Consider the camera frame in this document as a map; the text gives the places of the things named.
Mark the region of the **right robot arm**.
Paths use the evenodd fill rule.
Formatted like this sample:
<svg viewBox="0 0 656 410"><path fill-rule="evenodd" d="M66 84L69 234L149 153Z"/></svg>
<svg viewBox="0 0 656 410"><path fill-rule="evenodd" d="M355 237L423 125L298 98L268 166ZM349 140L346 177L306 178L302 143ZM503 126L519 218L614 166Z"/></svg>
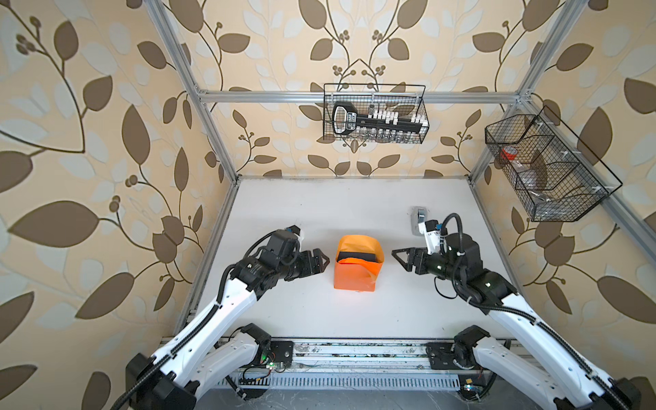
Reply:
<svg viewBox="0 0 656 410"><path fill-rule="evenodd" d="M482 367L505 379L543 409L637 409L642 393L628 379L613 379L577 352L499 273L485 268L478 244L450 234L435 249L395 249L408 272L449 281L457 297L509 331L536 360L532 365L480 326L454 337L454 365Z"/></svg>

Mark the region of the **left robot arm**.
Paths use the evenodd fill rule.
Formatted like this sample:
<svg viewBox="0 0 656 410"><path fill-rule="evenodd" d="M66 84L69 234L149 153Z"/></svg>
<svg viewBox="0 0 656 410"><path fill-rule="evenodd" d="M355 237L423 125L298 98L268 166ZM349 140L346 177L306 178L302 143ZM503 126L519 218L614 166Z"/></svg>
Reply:
<svg viewBox="0 0 656 410"><path fill-rule="evenodd" d="M193 409L213 387L240 367L259 364L270 336L248 326L231 341L220 338L280 280L324 273L329 257L302 250L296 225L269 232L221 275L215 300L153 355L137 354L126 366L126 391L114 409Z"/></svg>

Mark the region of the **orange wrapping paper sheet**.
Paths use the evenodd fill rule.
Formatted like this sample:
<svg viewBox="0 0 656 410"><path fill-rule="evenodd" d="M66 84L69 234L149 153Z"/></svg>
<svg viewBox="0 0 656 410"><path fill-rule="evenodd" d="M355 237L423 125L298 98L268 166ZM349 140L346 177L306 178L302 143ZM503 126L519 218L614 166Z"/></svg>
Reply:
<svg viewBox="0 0 656 410"><path fill-rule="evenodd" d="M384 264L384 251L377 239L347 235L340 239L334 268L334 288L374 292Z"/></svg>

